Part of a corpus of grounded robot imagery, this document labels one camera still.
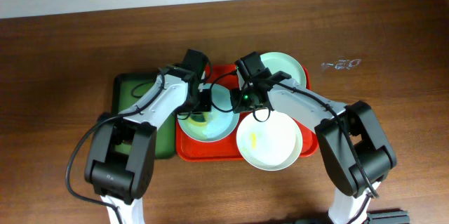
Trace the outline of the light blue plate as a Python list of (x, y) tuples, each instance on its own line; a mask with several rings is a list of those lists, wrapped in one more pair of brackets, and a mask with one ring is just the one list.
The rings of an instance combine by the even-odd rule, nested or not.
[[(228, 88), (215, 84), (212, 89), (214, 104), (222, 110), (231, 108), (230, 91)], [(237, 126), (239, 114), (233, 112), (221, 112), (211, 107), (208, 112), (208, 123), (204, 126), (195, 126), (187, 119), (178, 119), (182, 131), (194, 140), (211, 143), (227, 137)]]

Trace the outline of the mint green plate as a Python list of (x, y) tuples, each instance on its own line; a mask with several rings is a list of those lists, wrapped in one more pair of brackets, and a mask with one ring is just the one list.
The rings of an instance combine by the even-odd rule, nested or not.
[(263, 53), (261, 61), (272, 74), (282, 71), (289, 74), (301, 86), (307, 87), (308, 80), (304, 68), (292, 56), (281, 52)]

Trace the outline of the white plate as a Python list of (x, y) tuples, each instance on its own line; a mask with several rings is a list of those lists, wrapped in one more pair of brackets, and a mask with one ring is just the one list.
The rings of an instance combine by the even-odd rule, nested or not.
[(281, 112), (259, 110), (241, 121), (236, 144), (250, 165), (263, 171), (280, 171), (299, 158), (303, 137), (293, 118)]

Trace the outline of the green yellow sponge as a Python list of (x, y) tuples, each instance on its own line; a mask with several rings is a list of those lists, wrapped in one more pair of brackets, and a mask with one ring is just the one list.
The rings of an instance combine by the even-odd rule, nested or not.
[(208, 112), (192, 113), (188, 120), (195, 126), (204, 126), (208, 123)]

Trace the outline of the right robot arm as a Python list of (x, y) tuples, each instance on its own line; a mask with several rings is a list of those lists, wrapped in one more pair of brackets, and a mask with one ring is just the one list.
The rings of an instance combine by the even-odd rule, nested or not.
[(289, 74), (271, 72), (259, 53), (236, 62), (235, 113), (267, 108), (292, 117), (316, 136), (326, 172), (336, 187), (329, 223), (407, 223), (398, 211), (370, 213), (377, 187), (397, 165), (396, 154), (369, 104), (336, 102), (301, 86)]

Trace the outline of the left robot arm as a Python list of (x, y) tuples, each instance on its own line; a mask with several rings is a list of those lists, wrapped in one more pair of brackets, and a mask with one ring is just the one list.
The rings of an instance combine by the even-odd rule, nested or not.
[(111, 223), (143, 223), (142, 197), (154, 170), (156, 135), (172, 114), (199, 109), (208, 57), (189, 49), (182, 62), (163, 67), (154, 85), (118, 114), (103, 114), (91, 137), (84, 177), (107, 207)]

